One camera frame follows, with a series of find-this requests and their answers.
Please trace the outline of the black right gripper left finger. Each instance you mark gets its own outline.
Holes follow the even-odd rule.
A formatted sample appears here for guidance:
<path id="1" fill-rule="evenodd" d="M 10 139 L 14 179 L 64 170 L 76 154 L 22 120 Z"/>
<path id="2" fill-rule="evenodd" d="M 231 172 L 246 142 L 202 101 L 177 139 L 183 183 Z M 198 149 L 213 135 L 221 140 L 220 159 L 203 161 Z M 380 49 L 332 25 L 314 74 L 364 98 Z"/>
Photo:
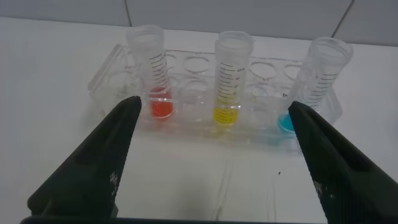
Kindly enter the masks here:
<path id="1" fill-rule="evenodd" d="M 29 197 L 23 223 L 110 222 L 141 108 L 138 96 L 118 103 Z"/>

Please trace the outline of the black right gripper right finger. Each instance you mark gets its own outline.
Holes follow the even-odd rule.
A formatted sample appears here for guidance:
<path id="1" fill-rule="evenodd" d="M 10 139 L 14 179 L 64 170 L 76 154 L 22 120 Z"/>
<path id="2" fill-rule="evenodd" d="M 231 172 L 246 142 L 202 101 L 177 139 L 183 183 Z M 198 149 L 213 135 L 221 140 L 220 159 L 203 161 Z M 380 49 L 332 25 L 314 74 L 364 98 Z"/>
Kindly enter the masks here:
<path id="1" fill-rule="evenodd" d="M 328 223 L 397 223 L 397 182 L 311 107 L 289 115 Z"/>

